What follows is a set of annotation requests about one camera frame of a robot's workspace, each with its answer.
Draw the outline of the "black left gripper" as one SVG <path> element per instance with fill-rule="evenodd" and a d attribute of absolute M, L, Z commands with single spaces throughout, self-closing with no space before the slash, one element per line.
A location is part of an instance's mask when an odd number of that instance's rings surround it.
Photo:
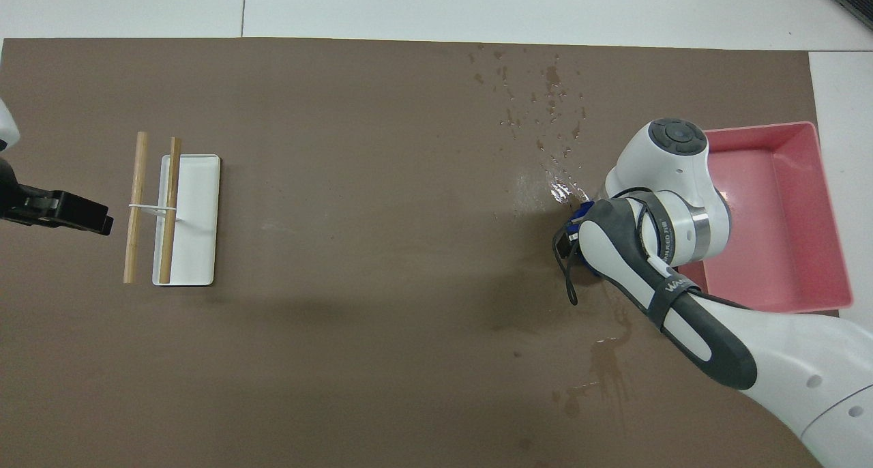
<path fill-rule="evenodd" d="M 103 237 L 113 228 L 106 205 L 63 190 L 21 189 L 14 169 L 1 158 L 1 219 L 13 209 L 16 222 L 26 226 L 66 226 Z"/>

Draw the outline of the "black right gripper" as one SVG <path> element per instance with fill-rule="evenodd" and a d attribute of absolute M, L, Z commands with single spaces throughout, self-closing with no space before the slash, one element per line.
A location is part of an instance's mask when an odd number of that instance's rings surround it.
<path fill-rule="evenodd" d="M 554 235 L 554 256 L 556 259 L 580 259 L 579 220 L 568 220 Z"/>

